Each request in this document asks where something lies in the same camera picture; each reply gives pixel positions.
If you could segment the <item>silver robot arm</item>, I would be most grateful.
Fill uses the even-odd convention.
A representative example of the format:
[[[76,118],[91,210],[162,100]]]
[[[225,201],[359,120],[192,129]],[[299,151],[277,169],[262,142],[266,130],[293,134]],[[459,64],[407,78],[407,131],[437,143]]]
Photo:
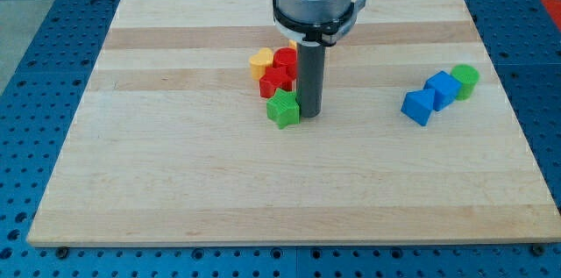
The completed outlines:
[[[273,0],[274,25],[304,46],[334,46],[357,21],[366,0]]]

